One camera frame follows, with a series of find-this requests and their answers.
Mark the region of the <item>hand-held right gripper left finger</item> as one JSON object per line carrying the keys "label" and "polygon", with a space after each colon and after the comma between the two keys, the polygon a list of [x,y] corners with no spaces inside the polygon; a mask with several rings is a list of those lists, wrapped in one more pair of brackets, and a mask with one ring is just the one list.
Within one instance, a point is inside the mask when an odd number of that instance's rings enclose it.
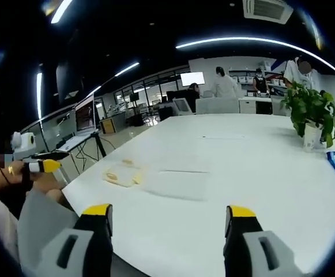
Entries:
{"label": "hand-held right gripper left finger", "polygon": [[112,205],[90,206],[44,247],[40,276],[110,276],[111,238]]}

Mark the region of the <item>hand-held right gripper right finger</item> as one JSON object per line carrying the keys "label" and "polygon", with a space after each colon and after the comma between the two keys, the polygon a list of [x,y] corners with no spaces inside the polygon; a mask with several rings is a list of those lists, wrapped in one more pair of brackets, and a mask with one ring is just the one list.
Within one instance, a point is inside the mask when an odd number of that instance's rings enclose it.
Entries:
{"label": "hand-held right gripper right finger", "polygon": [[245,207],[227,206],[223,256],[226,276],[303,276],[293,251]]}

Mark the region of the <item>person's left hand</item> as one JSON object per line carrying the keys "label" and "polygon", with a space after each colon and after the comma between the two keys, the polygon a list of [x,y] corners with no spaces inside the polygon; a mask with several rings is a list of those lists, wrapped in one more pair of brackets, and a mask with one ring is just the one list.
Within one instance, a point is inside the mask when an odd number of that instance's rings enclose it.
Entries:
{"label": "person's left hand", "polygon": [[0,185],[8,186],[22,183],[24,166],[23,161],[17,160],[5,168],[0,168]]}

